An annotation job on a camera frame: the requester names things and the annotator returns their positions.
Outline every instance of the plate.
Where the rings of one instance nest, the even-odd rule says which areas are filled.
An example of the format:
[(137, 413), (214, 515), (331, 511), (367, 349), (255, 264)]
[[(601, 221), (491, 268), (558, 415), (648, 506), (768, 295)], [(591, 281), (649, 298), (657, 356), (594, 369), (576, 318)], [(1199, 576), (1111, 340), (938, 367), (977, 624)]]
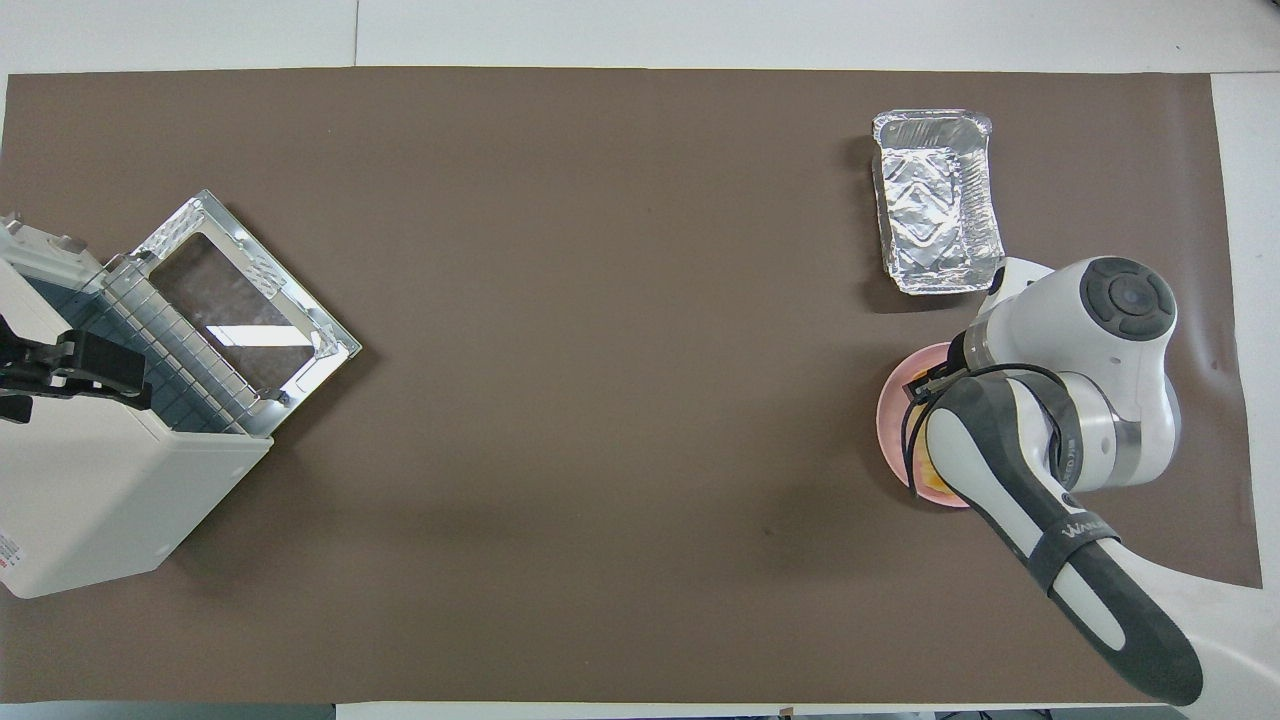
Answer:
[[(906, 466), (902, 464), (902, 414), (910, 405), (902, 386), (924, 374), (929, 368), (947, 359), (950, 343), (940, 342), (916, 350), (899, 363), (897, 368), (890, 373), (881, 389), (879, 402), (876, 404), (876, 437), (881, 443), (881, 452), (888, 462), (890, 469), (897, 479), (906, 484)], [(960, 498), (938, 478), (933, 465), (928, 461), (928, 451), (923, 442), (922, 433), (915, 441), (915, 488), (920, 497), (929, 502), (945, 505), (947, 507), (969, 507), (969, 503)]]

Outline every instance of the wire rack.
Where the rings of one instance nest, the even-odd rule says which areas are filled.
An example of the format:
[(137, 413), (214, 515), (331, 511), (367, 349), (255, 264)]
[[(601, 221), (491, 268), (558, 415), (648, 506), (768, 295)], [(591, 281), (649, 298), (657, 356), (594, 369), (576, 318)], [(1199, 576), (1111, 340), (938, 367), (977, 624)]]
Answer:
[(147, 357), (151, 409), (180, 432), (243, 433), (262, 400), (147, 279), (146, 258), (116, 256), (56, 305), (72, 325)]

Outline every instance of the label on oven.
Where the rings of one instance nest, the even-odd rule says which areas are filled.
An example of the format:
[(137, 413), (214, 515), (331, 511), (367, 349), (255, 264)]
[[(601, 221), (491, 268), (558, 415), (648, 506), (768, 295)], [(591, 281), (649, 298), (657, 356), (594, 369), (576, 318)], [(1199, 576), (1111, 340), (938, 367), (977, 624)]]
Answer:
[(9, 570), (17, 568), (22, 557), (22, 546), (0, 528), (0, 575), (6, 575)]

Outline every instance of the brown paper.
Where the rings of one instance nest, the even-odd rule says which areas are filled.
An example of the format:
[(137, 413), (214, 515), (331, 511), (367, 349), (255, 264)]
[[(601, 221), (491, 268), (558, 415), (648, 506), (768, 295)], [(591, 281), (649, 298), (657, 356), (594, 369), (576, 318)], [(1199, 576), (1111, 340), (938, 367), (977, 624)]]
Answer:
[(105, 258), (207, 187), (366, 351), (155, 573), (0, 593), (0, 700), (1143, 700), (881, 459), (884, 377), (979, 300), (881, 268), (892, 108), (995, 120), (1012, 255), (1169, 279), (1181, 448), (1084, 500), (1256, 585), (1207, 77), (17, 76), (0, 206)]

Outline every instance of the foil container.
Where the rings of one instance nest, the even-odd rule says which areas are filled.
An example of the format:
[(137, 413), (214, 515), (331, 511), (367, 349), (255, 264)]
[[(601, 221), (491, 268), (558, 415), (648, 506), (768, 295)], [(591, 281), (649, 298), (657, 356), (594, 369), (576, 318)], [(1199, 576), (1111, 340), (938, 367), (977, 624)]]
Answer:
[(909, 295), (986, 290), (1005, 260), (991, 205), (991, 119), (968, 110), (876, 115), (872, 163), (884, 270)]

